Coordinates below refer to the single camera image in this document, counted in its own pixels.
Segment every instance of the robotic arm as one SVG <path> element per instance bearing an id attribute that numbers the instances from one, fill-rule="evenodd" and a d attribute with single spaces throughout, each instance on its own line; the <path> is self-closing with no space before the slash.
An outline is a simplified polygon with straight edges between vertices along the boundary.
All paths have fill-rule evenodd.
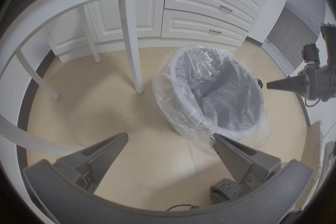
<path id="1" fill-rule="evenodd" d="M 320 66 L 316 44 L 305 45 L 302 58 L 307 65 L 297 76 L 267 83 L 268 89 L 296 92 L 307 100 L 326 102 L 336 97 L 336 26 L 323 24 L 322 37 L 327 46 L 327 65 Z"/>

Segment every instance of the trash can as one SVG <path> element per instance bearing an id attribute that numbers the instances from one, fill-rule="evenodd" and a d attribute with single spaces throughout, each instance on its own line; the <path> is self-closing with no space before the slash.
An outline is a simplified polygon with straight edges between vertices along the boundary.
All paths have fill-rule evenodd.
<path id="1" fill-rule="evenodd" d="M 203 46 L 176 50 L 154 75 L 153 92 L 173 129 L 209 155 L 216 155 L 213 133 L 254 148 L 269 139 L 258 81 L 226 50 Z"/>

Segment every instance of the trash bin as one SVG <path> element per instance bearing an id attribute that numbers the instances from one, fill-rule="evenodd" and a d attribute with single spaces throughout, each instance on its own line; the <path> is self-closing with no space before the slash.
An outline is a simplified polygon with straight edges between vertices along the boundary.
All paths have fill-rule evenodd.
<path id="1" fill-rule="evenodd" d="M 270 137 L 257 79 L 226 50 L 203 46 L 176 50 L 154 75 L 153 92 L 173 129 L 209 155 L 216 155 L 212 133 L 253 148 Z"/>

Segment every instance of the beige floor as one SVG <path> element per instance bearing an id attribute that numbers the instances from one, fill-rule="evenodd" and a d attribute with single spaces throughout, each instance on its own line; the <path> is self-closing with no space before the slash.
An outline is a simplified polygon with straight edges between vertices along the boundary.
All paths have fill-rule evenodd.
<path id="1" fill-rule="evenodd" d="M 140 49 L 145 92 L 138 95 L 125 51 L 100 54 L 66 63 L 56 58 L 44 80 L 59 94 L 58 101 L 40 88 L 31 109 L 28 132 L 55 142 L 90 146 L 127 132 L 129 142 L 95 194 L 136 208 L 166 210 L 189 203 L 211 205 L 209 187 L 231 177 L 218 157 L 211 157 L 176 134 L 160 114 L 152 92 L 152 75 L 166 54 L 176 48 Z M 266 82 L 284 75 L 257 45 L 245 41 L 236 58 Z M 301 159 L 307 128 L 293 93 L 263 88 L 271 123 L 271 139 L 262 150 L 283 162 Z M 57 156 L 29 151 L 29 165 Z"/>

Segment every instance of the floor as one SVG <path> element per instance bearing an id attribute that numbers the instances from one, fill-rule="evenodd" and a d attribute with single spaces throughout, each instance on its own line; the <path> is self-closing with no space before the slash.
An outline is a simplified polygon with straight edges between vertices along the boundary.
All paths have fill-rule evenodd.
<path id="1" fill-rule="evenodd" d="M 112 164 L 95 194 L 142 209 L 166 210 L 176 204 L 211 205 L 209 188 L 232 178 L 218 157 L 208 156 L 176 134 L 161 115 L 152 92 L 152 76 L 164 57 L 176 48 L 140 49 L 145 92 L 134 90 L 125 51 L 61 63 L 52 62 L 44 76 L 59 100 L 38 89 L 29 118 L 30 134 L 77 146 L 90 146 L 127 132 L 129 142 Z M 273 60 L 245 41 L 236 58 L 266 82 L 284 78 Z M 300 160 L 307 127 L 295 94 L 267 90 L 263 95 L 271 125 L 269 143 L 261 150 L 283 162 Z M 28 164 L 58 157 L 27 152 Z"/>

